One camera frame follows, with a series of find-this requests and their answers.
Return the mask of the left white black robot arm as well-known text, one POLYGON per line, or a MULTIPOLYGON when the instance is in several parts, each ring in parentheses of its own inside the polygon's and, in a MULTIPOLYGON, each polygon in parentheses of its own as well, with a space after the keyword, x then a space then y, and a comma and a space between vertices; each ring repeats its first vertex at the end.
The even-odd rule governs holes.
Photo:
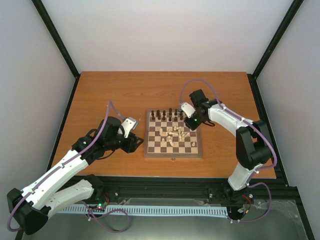
POLYGON ((104 184, 90 174, 78 183, 63 188, 75 174, 96 160, 106 159, 105 152, 121 149, 133 153, 143 139, 132 133, 138 121, 132 117, 119 120, 109 116, 97 129, 79 138, 67 154, 43 176, 22 190, 13 188, 7 194, 10 219, 15 219, 20 230, 32 235, 40 230, 57 212, 82 200, 102 201, 104 184))

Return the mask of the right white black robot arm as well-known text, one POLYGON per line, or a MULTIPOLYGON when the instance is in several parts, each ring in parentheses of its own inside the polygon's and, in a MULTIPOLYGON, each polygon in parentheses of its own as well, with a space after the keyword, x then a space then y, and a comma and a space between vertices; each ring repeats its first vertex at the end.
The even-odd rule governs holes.
POLYGON ((201 89, 193 91, 189 98, 192 104, 180 103, 180 111, 185 115, 184 123, 189 129, 196 130, 201 124, 211 127, 218 124, 235 136, 238 163, 222 194, 226 201, 234 203, 254 174, 269 159, 276 158, 268 127, 262 120, 252 121, 238 115, 218 99, 209 100, 201 89))

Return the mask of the wooden chess board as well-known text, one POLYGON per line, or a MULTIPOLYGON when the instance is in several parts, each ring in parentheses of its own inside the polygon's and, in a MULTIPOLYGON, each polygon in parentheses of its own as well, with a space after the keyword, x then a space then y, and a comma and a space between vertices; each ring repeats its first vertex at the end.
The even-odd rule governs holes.
POLYGON ((190 130, 183 122, 150 122, 149 110, 146 110, 146 129, 144 140, 144 157, 147 159, 201 159, 203 157, 201 131, 190 130), (174 146, 169 143, 172 137, 174 146), (161 146, 165 138, 166 146, 161 146))

